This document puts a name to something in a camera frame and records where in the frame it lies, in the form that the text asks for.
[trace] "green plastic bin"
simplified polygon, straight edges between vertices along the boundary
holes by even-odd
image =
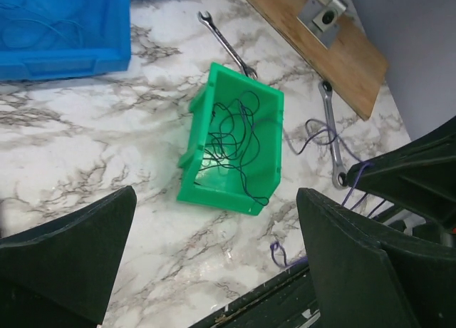
[[[258,215],[280,183],[284,94],[213,63],[190,112],[177,199]]]

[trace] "storage bin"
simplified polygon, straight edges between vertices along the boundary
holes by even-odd
[[[0,79],[123,71],[130,0],[0,0]]]
[[[213,63],[190,112],[177,199],[258,215],[280,183],[284,94]]]

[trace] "blue plastic bin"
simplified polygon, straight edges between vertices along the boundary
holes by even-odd
[[[0,0],[1,80],[123,71],[130,57],[130,0]]]

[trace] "combination wrench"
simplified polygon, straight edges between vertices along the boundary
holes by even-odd
[[[331,142],[330,150],[333,159],[333,184],[337,189],[345,189],[347,170],[343,166],[341,157],[341,150],[339,148],[339,141],[337,138],[336,122],[334,121],[333,104],[331,99],[333,97],[333,87],[328,81],[322,81],[318,85],[323,104],[325,107],[326,124],[330,128],[328,130],[328,139]]]
[[[236,64],[241,69],[242,73],[247,77],[253,78],[254,80],[258,79],[258,75],[255,69],[245,64],[242,58],[237,54],[233,47],[229,45],[228,41],[225,39],[225,37],[223,37],[222,33],[215,26],[211,14],[208,11],[206,11],[204,15],[203,13],[198,12],[198,19],[199,22],[205,25],[212,32],[215,38],[217,38],[217,40],[221,43],[221,45],[224,47],[227,53],[234,59]]]

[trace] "black plastic part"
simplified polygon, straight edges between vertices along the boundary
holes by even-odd
[[[455,249],[407,236],[312,189],[298,191],[297,205],[323,327],[454,326]]]
[[[407,228],[407,225],[405,224],[404,220],[397,220],[389,224],[388,227],[391,227],[399,232],[404,233],[404,230]]]
[[[399,207],[398,205],[392,205],[391,207],[386,208],[380,214],[372,217],[372,220],[377,221],[379,223],[385,223],[389,219],[395,217],[397,214],[402,212],[403,210],[404,210],[404,208]]]
[[[318,309],[309,266],[295,265],[191,328],[297,328],[306,323],[307,309]]]
[[[412,235],[419,237],[420,239],[435,242],[436,244],[441,243],[442,228],[433,222],[425,223],[424,225],[415,226],[412,229]]]
[[[0,327],[102,324],[136,206],[126,187],[0,240]]]
[[[377,195],[443,226],[456,227],[456,116],[424,137],[362,163],[347,174],[350,186]]]

